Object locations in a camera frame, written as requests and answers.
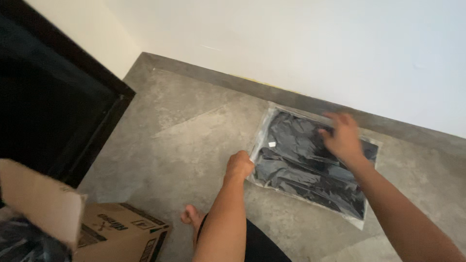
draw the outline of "concrete floor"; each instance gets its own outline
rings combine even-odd
[[[192,229],[179,214],[207,212],[229,156],[250,149],[266,101],[153,69],[127,77],[137,96],[79,190],[173,224],[160,261],[189,261]],[[466,252],[466,161],[371,131],[377,169]],[[372,210],[360,231],[339,215],[245,182],[247,217],[293,261],[400,261]]]

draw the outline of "wall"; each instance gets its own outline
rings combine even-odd
[[[101,0],[26,2],[120,79],[141,53],[141,48]]]
[[[106,4],[143,51],[466,138],[466,1]]]

